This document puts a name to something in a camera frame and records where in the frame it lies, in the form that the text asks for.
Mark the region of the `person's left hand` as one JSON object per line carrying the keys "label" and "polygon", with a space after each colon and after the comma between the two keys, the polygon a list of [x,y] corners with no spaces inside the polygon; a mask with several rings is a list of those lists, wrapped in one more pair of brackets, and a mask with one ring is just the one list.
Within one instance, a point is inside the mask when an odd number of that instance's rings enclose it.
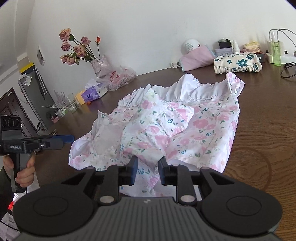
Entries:
{"label": "person's left hand", "polygon": [[[30,186],[35,178],[35,159],[36,155],[32,154],[29,161],[27,161],[26,168],[24,168],[22,171],[18,172],[15,178],[15,182],[19,184],[23,188],[27,188]],[[14,168],[13,161],[11,160],[9,155],[3,156],[3,167],[8,175],[9,178],[11,178],[11,170]]]}

